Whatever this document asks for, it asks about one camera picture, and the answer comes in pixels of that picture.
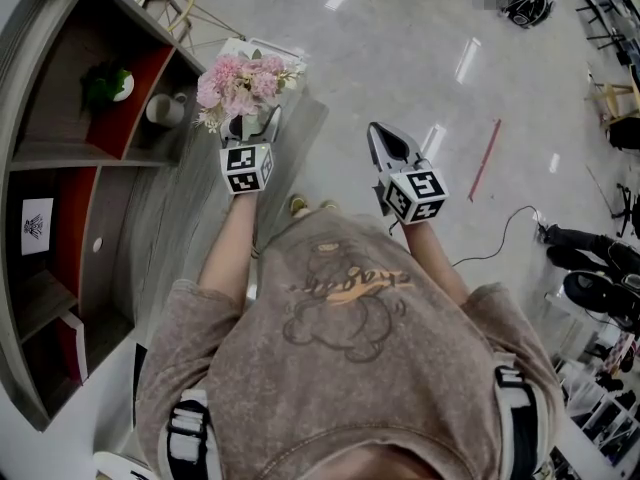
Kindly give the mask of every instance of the white cup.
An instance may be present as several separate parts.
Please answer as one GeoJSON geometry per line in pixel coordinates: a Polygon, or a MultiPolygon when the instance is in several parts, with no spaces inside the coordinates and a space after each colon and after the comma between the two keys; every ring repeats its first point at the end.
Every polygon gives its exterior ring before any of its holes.
{"type": "Polygon", "coordinates": [[[149,100],[145,114],[152,123],[159,124],[166,128],[173,128],[182,121],[184,117],[184,103],[187,96],[184,93],[177,93],[173,98],[167,94],[156,94],[149,100]]]}

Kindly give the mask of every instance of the person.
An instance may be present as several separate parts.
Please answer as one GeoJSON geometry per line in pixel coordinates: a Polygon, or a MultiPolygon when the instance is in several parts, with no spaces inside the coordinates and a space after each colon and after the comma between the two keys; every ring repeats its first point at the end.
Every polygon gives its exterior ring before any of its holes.
{"type": "Polygon", "coordinates": [[[547,256],[551,262],[568,270],[602,271],[614,280],[626,274],[640,275],[640,255],[630,245],[606,235],[595,235],[575,229],[563,229],[557,224],[538,225],[542,243],[550,245],[547,256]],[[604,261],[591,260],[578,251],[588,251],[604,261]]]}
{"type": "Polygon", "coordinates": [[[544,394],[550,451],[559,385],[503,285],[470,293],[427,222],[404,227],[407,251],[373,217],[293,196],[244,309],[256,201],[235,197],[198,282],[174,284],[143,364],[137,432],[162,478],[199,460],[169,432],[200,397],[207,478],[495,480],[497,352],[544,394]]]}

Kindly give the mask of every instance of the wooden shelf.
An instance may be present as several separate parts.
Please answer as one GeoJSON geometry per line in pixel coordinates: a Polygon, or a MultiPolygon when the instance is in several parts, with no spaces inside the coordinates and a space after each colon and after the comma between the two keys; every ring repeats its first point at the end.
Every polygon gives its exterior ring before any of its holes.
{"type": "Polygon", "coordinates": [[[111,307],[84,321],[87,370],[91,375],[133,330],[133,324],[111,307]]]}
{"type": "Polygon", "coordinates": [[[87,143],[32,141],[22,144],[11,161],[11,171],[93,166],[162,167],[166,164],[166,158],[154,159],[150,155],[127,155],[120,160],[87,143]]]}
{"type": "MultiPolygon", "coordinates": [[[[131,21],[114,0],[80,0],[64,23],[44,62],[27,105],[14,155],[33,155],[30,143],[62,144],[75,160],[95,161],[92,144],[107,156],[123,158],[146,102],[175,47],[131,21]],[[89,68],[117,62],[131,71],[133,93],[91,115],[82,110],[81,79],[89,68]]],[[[36,146],[37,157],[62,153],[36,146]]]]}
{"type": "Polygon", "coordinates": [[[113,269],[120,231],[127,213],[138,169],[101,167],[86,225],[82,252],[80,318],[92,318],[111,300],[113,269]],[[94,244],[101,247],[94,251],[94,244]]]}
{"type": "Polygon", "coordinates": [[[51,273],[78,297],[84,229],[98,172],[97,167],[57,169],[58,201],[54,200],[51,273]]]}
{"type": "Polygon", "coordinates": [[[126,64],[133,75],[133,92],[125,101],[111,105],[92,119],[87,142],[116,158],[124,157],[150,93],[173,52],[171,46],[150,49],[126,64]]]}
{"type": "Polygon", "coordinates": [[[184,104],[182,122],[175,128],[165,128],[149,122],[143,115],[125,158],[164,162],[177,162],[180,159],[189,128],[194,126],[197,83],[198,74],[193,68],[181,57],[172,57],[160,76],[152,97],[156,94],[185,94],[187,101],[184,104]]]}
{"type": "Polygon", "coordinates": [[[0,31],[7,45],[0,51],[7,287],[0,352],[11,372],[7,386],[18,388],[9,396],[44,430],[79,387],[66,371],[57,319],[72,311],[83,321],[89,374],[133,328],[134,296],[113,282],[116,256],[128,254],[119,250],[122,225],[134,218],[134,188],[146,190],[138,167],[179,163],[202,67],[132,0],[23,0],[7,23],[0,31]],[[81,79],[103,62],[130,70],[134,89],[89,113],[81,79]],[[174,129],[143,117],[160,92],[187,94],[174,129]],[[42,198],[53,199],[49,250],[22,256],[23,201],[42,198]],[[97,238],[102,247],[94,252],[97,238]]]}
{"type": "Polygon", "coordinates": [[[78,304],[73,294],[48,270],[18,286],[11,300],[22,343],[78,304]]]}
{"type": "Polygon", "coordinates": [[[40,398],[53,417],[80,387],[67,376],[54,322],[25,342],[23,350],[40,398]]]}

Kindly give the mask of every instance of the shoe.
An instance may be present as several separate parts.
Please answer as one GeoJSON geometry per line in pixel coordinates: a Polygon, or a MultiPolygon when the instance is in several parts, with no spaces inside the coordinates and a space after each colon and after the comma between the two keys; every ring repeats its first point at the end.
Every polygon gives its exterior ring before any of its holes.
{"type": "Polygon", "coordinates": [[[300,194],[293,194],[289,199],[289,213],[293,217],[303,208],[307,208],[307,200],[300,194]]]}
{"type": "Polygon", "coordinates": [[[333,208],[334,210],[339,210],[340,206],[338,206],[338,203],[336,203],[335,201],[327,199],[326,201],[322,201],[322,203],[320,203],[320,208],[333,208]]]}
{"type": "Polygon", "coordinates": [[[547,233],[547,227],[538,222],[536,229],[536,240],[541,244],[546,244],[549,240],[549,234],[547,233]]]}

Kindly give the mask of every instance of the black and white strap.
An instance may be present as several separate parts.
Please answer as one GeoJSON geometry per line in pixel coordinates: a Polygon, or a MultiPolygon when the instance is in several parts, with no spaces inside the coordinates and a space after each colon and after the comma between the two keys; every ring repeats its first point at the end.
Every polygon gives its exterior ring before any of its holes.
{"type": "Polygon", "coordinates": [[[529,479],[547,459],[549,413],[544,394],[513,366],[495,369],[502,425],[500,480],[529,479]]]}
{"type": "Polygon", "coordinates": [[[167,456],[174,480],[208,480],[209,428],[206,392],[203,389],[185,390],[171,411],[167,425],[167,456]]]}

